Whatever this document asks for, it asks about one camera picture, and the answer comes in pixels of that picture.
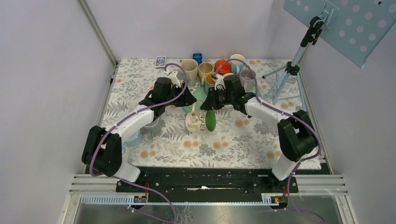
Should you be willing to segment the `cream yellow mug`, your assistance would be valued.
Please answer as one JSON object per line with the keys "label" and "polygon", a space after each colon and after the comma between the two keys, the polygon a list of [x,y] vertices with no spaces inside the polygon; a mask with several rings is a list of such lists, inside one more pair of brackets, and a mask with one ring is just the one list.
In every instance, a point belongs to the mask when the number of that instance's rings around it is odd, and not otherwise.
{"label": "cream yellow mug", "polygon": [[231,75],[235,75],[235,74],[234,73],[226,73],[226,74],[223,75],[223,77],[225,78],[225,77],[231,76]]}

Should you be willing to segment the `blue butterfly mug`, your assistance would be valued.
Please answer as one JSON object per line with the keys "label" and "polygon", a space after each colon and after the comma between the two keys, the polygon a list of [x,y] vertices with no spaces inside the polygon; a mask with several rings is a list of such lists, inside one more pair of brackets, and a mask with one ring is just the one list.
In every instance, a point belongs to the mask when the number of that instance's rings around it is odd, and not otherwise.
{"label": "blue butterfly mug", "polygon": [[212,75],[214,75],[214,72],[208,73],[205,77],[205,94],[208,94],[210,88],[215,87],[216,81],[212,78]]}

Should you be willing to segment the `beige seahorse print mug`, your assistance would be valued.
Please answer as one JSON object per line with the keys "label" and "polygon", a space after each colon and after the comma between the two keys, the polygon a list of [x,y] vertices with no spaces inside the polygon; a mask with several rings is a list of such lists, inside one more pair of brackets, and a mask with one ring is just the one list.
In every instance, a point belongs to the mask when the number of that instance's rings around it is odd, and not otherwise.
{"label": "beige seahorse print mug", "polygon": [[181,59],[181,67],[185,70],[188,75],[189,86],[194,86],[198,79],[198,62],[194,59]]}

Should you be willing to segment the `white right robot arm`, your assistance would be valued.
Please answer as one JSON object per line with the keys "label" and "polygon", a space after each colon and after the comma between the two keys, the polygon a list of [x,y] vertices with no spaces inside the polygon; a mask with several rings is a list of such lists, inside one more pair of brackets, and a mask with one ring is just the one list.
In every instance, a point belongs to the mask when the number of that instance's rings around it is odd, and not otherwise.
{"label": "white right robot arm", "polygon": [[232,105],[234,110],[258,118],[278,131],[282,155],[272,168],[269,189],[280,192],[286,187],[286,178],[293,173],[301,159],[319,146],[318,135],[306,111],[293,114],[262,101],[255,93],[246,92],[236,75],[213,75],[215,86],[209,88],[201,105],[202,110],[219,110]]}

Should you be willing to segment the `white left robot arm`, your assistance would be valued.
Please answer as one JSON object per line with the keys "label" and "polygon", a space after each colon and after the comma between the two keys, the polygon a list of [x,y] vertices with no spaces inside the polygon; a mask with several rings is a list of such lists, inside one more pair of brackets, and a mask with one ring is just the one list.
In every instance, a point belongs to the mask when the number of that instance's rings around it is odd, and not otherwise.
{"label": "white left robot arm", "polygon": [[96,171],[127,181],[134,192],[144,188],[140,170],[122,158],[122,145],[142,127],[157,120],[167,106],[190,106],[196,103],[186,84],[175,84],[170,78],[160,77],[154,88],[141,100],[135,110],[107,127],[93,126],[88,133],[82,153],[82,162]]}

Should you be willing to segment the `beige cartoon print mug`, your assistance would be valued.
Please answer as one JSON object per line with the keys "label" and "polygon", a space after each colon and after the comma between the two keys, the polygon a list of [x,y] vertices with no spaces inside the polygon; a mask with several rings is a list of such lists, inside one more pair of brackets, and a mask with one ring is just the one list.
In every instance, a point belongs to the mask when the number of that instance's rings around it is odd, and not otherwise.
{"label": "beige cartoon print mug", "polygon": [[185,126],[191,133],[194,132],[213,132],[216,128],[217,119],[212,110],[199,111],[198,103],[191,106],[191,111],[186,114]]}

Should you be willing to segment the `light blue faceted mug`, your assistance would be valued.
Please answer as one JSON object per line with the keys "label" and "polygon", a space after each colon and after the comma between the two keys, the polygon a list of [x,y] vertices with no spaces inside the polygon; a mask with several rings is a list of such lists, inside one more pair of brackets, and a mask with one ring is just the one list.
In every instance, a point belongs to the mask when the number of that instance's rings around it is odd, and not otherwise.
{"label": "light blue faceted mug", "polygon": [[229,62],[231,65],[230,72],[238,76],[240,72],[244,69],[244,64],[238,61],[238,59],[241,61],[245,61],[245,57],[241,54],[233,54],[230,56],[230,58],[236,59]]}

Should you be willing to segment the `round beige glazed mug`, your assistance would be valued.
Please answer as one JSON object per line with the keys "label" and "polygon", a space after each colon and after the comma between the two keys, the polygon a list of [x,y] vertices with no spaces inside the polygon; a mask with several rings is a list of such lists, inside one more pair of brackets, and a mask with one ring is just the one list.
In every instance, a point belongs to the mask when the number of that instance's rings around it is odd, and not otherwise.
{"label": "round beige glazed mug", "polygon": [[213,72],[213,70],[214,67],[211,63],[201,63],[198,66],[198,77],[201,79],[202,82],[204,82],[206,75]]}

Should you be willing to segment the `orange mug with black handle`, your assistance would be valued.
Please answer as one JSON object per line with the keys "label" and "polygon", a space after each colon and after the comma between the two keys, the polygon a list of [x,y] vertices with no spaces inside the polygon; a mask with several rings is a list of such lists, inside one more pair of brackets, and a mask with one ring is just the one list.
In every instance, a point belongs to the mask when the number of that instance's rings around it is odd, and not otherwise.
{"label": "orange mug with black handle", "polygon": [[224,59],[217,60],[214,65],[215,65],[215,71],[218,70],[219,74],[224,75],[230,73],[231,65],[226,60]]}

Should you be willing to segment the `lilac mug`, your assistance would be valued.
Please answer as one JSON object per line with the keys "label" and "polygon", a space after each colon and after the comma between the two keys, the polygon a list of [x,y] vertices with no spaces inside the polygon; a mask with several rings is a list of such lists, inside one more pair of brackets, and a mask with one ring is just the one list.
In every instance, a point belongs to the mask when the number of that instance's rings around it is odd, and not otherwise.
{"label": "lilac mug", "polygon": [[255,87],[256,72],[250,71],[249,69],[243,69],[240,74],[241,85],[245,91],[252,90]]}

